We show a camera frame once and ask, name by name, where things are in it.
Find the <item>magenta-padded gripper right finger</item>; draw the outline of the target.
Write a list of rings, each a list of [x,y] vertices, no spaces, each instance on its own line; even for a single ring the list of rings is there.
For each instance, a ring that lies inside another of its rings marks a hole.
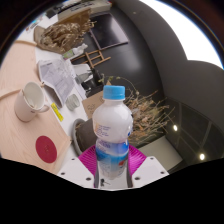
[[[129,146],[128,176],[132,188],[143,187],[168,175],[154,156],[147,157],[137,148]]]

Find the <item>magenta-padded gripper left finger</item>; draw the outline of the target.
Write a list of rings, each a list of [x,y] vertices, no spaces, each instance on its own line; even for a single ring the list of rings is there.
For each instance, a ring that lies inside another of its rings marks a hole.
[[[95,147],[88,148],[79,156],[66,156],[57,175],[84,188],[97,188],[99,175]]]

